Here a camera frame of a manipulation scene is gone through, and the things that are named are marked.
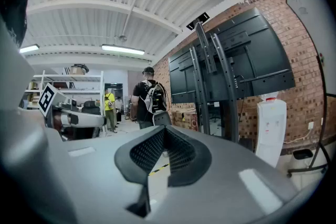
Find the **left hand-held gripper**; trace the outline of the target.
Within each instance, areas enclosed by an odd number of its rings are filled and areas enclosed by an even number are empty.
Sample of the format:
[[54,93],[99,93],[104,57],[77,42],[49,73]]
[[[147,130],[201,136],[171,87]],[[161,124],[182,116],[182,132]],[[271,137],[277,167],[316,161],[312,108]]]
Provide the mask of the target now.
[[78,112],[77,101],[66,97],[47,83],[38,101],[45,126],[55,129],[62,139],[74,139],[76,128],[102,127],[106,119],[102,115]]

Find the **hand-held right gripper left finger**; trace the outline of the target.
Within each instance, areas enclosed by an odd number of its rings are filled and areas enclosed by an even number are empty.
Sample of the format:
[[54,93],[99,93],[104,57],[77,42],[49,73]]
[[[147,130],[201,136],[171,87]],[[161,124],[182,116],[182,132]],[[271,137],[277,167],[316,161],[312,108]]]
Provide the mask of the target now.
[[71,223],[149,223],[147,160],[163,126],[127,134],[63,142],[48,131],[49,160],[74,214]]

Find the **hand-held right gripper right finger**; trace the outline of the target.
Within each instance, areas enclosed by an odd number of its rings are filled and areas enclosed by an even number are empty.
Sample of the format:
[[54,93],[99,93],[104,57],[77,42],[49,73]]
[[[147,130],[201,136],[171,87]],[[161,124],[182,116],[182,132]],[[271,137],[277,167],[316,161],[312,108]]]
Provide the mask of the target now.
[[287,223],[298,190],[252,151],[222,138],[173,127],[203,143],[212,156],[195,183],[168,187],[147,216],[151,223]]

